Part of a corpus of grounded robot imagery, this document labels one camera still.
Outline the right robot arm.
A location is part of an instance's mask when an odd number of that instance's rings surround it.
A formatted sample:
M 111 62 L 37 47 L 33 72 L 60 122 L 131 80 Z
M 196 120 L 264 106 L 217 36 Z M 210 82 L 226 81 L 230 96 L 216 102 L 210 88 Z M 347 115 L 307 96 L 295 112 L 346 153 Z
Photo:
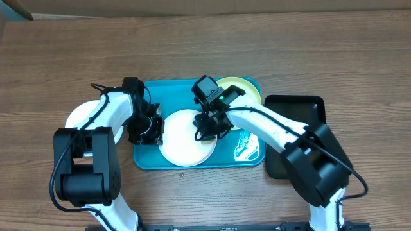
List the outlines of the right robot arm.
M 324 123 L 307 125 L 256 103 L 236 86 L 193 87 L 202 114 L 195 118 L 195 140 L 221 139 L 232 127 L 256 135 L 281 155 L 287 177 L 310 204 L 312 230 L 340 230 L 342 206 L 352 163 Z

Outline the green yellow sponge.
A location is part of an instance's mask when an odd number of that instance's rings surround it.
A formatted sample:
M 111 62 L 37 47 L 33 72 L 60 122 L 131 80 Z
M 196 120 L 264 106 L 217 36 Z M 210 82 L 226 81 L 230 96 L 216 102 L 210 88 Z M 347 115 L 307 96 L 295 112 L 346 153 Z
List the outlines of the green yellow sponge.
M 215 136 L 204 137 L 200 142 L 201 144 L 211 144 L 216 140 Z

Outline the white plate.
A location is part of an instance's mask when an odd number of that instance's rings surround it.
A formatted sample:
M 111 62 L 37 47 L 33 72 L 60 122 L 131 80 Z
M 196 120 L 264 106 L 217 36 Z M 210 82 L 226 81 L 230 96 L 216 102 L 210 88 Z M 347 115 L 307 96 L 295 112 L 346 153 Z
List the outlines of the white plate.
M 81 128 L 102 106 L 103 102 L 100 100 L 87 101 L 81 104 L 70 113 L 65 128 Z M 119 113 L 115 112 L 117 108 L 113 103 L 109 103 L 92 124 L 87 127 L 87 130 L 97 127 L 112 127 L 114 142 L 117 144 L 124 130 L 124 126 L 120 126 L 118 120 L 114 118 L 116 115 L 119 116 Z
M 200 112 L 192 109 L 179 110 L 165 119 L 162 145 L 163 157 L 180 167 L 197 166 L 207 160 L 216 148 L 216 139 L 196 141 L 197 127 L 193 124 Z

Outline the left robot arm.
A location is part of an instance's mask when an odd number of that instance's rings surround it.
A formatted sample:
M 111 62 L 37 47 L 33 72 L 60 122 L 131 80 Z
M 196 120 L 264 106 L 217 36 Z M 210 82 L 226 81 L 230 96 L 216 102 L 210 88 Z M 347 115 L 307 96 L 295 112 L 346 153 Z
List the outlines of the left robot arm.
M 132 144 L 162 144 L 159 104 L 145 99 L 147 92 L 147 88 L 103 90 L 99 104 L 83 121 L 55 132 L 49 196 L 58 210 L 89 212 L 105 230 L 145 229 L 120 193 L 115 136 L 126 128 Z

